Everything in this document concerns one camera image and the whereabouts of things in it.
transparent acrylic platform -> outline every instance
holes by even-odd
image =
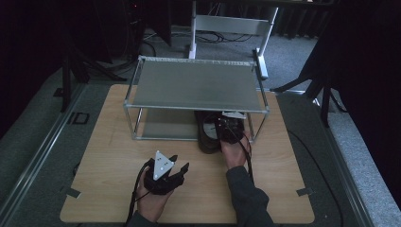
[[[253,70],[254,62],[140,57],[124,103],[132,137],[196,140],[193,112],[224,111],[247,114],[254,138],[249,114],[266,116],[269,106]]]

sleeve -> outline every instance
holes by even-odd
[[[138,211],[135,211],[135,213],[133,213],[133,216],[127,225],[127,227],[157,227],[157,226],[159,226],[159,224],[147,220],[146,218],[141,216],[141,214],[139,214]]]
[[[238,227],[272,227],[274,223],[266,210],[269,197],[256,188],[244,166],[231,168],[226,174]]]

dark background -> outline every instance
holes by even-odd
[[[95,2],[61,1],[62,15],[68,19],[65,23],[82,51],[95,60],[110,61],[127,49],[122,45],[128,39],[127,18],[121,14],[120,2],[114,5],[98,0],[103,4],[96,5],[97,8]],[[173,2],[173,24],[188,25],[190,7],[190,1]],[[65,46],[44,1],[1,1],[0,23],[1,137],[48,76],[61,67]],[[304,70],[320,70],[314,80],[322,80],[339,90],[398,205],[401,203],[400,25],[399,1],[341,1]]]

wooden board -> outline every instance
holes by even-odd
[[[123,103],[128,85],[114,85],[106,98],[61,210],[65,222],[125,222],[136,176],[156,150],[178,155],[171,174],[189,163],[184,184],[170,197],[160,223],[235,223],[226,166],[221,153],[204,154],[196,141],[132,140]],[[270,197],[268,211],[276,223],[310,223],[314,214],[289,142],[276,97],[266,93],[270,115],[253,143],[253,177]]]

black tape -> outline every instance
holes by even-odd
[[[73,188],[68,188],[66,194],[70,197],[74,197],[75,199],[77,199],[80,196],[80,191],[77,191],[76,189]]]
[[[89,114],[88,113],[75,113],[72,112],[70,118],[68,119],[67,124],[70,125],[85,125],[88,123],[89,120]]]
[[[302,196],[304,196],[304,195],[310,196],[310,195],[312,195],[313,193],[315,193],[315,191],[314,191],[312,188],[310,188],[310,187],[306,187],[306,188],[297,190],[297,193],[298,193],[298,196],[299,196],[299,197],[302,197]]]

